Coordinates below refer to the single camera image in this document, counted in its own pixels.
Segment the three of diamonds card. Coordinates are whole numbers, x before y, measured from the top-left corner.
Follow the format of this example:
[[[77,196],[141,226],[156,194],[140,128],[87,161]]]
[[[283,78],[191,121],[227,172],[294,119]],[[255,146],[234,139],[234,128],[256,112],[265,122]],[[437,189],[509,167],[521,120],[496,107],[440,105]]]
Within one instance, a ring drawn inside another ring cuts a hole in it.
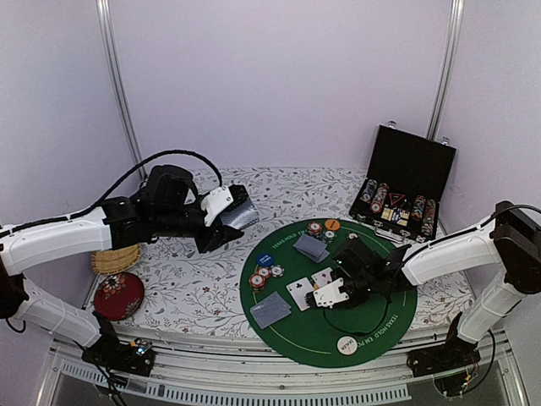
[[[332,267],[326,267],[320,271],[311,275],[311,279],[314,282],[314,289],[318,290],[324,286],[333,283],[336,280],[336,275]]]

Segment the blue playing card deck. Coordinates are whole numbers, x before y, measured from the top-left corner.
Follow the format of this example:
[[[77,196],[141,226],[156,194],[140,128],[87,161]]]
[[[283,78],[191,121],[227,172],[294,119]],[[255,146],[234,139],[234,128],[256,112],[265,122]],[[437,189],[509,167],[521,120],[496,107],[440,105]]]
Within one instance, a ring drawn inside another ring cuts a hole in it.
[[[244,230],[260,220],[257,207],[251,199],[240,204],[232,204],[220,214],[221,222],[231,228]]]

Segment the blue blind button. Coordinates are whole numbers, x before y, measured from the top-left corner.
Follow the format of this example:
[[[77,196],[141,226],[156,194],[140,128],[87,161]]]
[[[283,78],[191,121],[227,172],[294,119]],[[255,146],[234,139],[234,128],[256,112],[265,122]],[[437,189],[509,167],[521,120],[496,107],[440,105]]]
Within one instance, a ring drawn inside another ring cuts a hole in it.
[[[261,267],[270,267],[275,263],[275,258],[272,254],[263,252],[257,255],[256,263]]]

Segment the white dealer button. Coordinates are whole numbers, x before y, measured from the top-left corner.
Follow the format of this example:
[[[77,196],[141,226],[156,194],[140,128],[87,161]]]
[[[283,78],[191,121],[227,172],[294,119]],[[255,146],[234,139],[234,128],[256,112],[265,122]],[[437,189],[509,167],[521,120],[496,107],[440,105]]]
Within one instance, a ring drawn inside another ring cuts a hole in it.
[[[340,354],[349,356],[358,351],[358,340],[355,337],[343,336],[336,343],[337,350]]]

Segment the single red five chip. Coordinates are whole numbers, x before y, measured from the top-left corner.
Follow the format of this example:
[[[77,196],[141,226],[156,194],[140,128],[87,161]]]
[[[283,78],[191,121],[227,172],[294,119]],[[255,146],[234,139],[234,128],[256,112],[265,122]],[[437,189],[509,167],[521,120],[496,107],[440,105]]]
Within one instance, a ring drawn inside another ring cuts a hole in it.
[[[259,267],[256,274],[262,276],[264,279],[268,279],[271,276],[271,271],[268,267]]]

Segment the two of clubs card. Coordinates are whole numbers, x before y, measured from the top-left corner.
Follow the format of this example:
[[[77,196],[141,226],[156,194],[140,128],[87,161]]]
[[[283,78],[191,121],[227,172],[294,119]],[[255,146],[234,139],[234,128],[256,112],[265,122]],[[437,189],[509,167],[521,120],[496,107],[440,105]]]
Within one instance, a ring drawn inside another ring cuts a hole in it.
[[[309,305],[306,303],[306,296],[314,291],[314,287],[307,277],[289,283],[286,289],[300,311],[305,311],[309,308]]]

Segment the green white chip stack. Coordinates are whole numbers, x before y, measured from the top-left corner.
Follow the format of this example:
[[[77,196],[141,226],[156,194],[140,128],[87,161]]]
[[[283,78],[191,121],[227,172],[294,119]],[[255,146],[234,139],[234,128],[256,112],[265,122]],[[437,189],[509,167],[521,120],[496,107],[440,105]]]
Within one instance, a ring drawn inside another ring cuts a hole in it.
[[[331,244],[336,238],[336,232],[333,231],[333,230],[325,230],[321,235],[320,235],[320,240],[325,243],[325,244]]]

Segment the orange blind button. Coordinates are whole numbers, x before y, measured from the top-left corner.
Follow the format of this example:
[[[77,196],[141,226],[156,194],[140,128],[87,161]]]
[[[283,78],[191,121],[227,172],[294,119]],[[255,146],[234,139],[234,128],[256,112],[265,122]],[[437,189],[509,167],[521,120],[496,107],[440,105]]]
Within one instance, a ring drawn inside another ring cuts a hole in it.
[[[341,228],[341,223],[340,223],[339,220],[334,219],[334,218],[327,219],[325,221],[325,228],[327,230],[331,230],[331,231],[335,232],[335,231],[337,231],[337,230],[339,230]]]

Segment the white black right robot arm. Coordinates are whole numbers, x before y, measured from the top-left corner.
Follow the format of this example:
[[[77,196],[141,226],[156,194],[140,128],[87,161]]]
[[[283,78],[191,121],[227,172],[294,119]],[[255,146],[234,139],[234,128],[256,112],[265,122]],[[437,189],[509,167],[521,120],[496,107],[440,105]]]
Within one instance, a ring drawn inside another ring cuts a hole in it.
[[[407,365],[426,376],[477,363],[478,342],[526,296],[540,291],[540,225],[527,215],[537,207],[504,200],[480,222],[425,243],[407,244],[383,257],[359,238],[333,255],[332,280],[314,296],[318,306],[361,304],[372,293],[389,299],[438,277],[479,266],[499,270],[465,311],[451,322],[445,341],[411,351]]]

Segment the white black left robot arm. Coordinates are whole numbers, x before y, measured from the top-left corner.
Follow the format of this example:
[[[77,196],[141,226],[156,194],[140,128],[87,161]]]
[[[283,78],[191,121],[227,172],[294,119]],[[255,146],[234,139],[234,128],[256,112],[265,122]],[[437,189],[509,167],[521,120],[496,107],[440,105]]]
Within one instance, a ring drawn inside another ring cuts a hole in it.
[[[157,165],[130,197],[113,198],[106,191],[82,211],[7,225],[1,229],[1,317],[74,341],[86,362],[147,376],[155,359],[148,344],[121,343],[103,314],[49,294],[25,277],[25,270],[71,255],[151,244],[160,237],[192,238],[200,253],[211,252],[243,236],[226,217],[248,201],[242,185],[219,183],[201,194],[190,171]]]

